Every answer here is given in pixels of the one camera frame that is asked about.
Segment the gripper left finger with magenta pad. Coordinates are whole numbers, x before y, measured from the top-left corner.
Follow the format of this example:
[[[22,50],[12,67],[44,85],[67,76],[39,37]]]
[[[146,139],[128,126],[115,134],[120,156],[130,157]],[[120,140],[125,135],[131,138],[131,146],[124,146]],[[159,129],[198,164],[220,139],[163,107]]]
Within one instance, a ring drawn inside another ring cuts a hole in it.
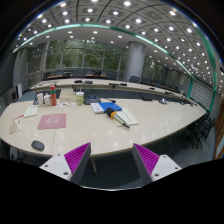
[[[86,143],[66,154],[53,156],[41,166],[41,169],[75,184],[79,184],[90,153],[91,144]]]

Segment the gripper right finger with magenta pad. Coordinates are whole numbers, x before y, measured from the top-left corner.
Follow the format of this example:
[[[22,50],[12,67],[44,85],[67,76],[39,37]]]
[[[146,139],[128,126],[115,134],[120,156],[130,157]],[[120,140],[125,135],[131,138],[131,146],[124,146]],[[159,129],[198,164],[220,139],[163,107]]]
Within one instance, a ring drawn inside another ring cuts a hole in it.
[[[168,155],[158,155],[136,143],[133,144],[132,154],[144,185],[181,170]]]

